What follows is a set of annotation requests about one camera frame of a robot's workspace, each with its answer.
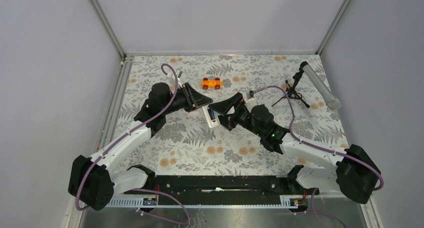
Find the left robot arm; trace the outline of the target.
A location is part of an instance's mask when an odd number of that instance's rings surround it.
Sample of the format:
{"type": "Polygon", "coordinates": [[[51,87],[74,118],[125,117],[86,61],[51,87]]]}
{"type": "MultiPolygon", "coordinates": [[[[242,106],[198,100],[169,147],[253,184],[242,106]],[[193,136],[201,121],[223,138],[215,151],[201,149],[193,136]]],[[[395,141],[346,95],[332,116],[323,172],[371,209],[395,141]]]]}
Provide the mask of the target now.
{"type": "Polygon", "coordinates": [[[168,84],[152,86],[130,126],[119,137],[89,157],[79,155],[72,163],[68,193],[80,202],[99,211],[113,196],[139,189],[148,194],[155,188],[154,172],[141,165],[116,172],[118,166],[141,144],[150,140],[166,123],[166,116],[181,109],[190,113],[213,102],[213,99],[184,83],[175,92],[168,84]]]}

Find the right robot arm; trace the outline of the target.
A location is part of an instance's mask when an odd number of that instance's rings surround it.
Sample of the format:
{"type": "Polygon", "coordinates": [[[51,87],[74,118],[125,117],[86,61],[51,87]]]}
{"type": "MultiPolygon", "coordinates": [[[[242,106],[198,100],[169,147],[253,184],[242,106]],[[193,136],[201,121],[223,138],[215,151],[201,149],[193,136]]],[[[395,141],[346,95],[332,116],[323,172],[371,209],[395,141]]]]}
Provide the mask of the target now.
{"type": "Polygon", "coordinates": [[[356,203],[366,204],[377,189],[381,172],[358,145],[352,144],[344,151],[337,151],[297,136],[278,125],[265,105],[256,104],[252,99],[245,102],[240,92],[210,104],[209,108],[227,130],[241,126],[258,136],[266,150],[300,157],[319,166],[318,169],[302,166],[292,169],[293,176],[287,179],[286,186],[293,194],[317,188],[322,192],[341,192],[356,203]]]}

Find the white remote control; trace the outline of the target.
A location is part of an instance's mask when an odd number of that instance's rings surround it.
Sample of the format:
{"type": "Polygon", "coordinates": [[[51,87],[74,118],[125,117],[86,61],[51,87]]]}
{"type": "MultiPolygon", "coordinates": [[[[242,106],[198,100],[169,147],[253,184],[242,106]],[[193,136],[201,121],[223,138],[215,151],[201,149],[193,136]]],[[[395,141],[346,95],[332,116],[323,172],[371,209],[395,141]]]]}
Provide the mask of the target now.
{"type": "Polygon", "coordinates": [[[203,106],[202,112],[205,116],[206,123],[210,129],[213,129],[215,127],[218,127],[220,125],[220,121],[218,119],[218,116],[215,114],[214,110],[211,109],[208,106],[203,106]]]}

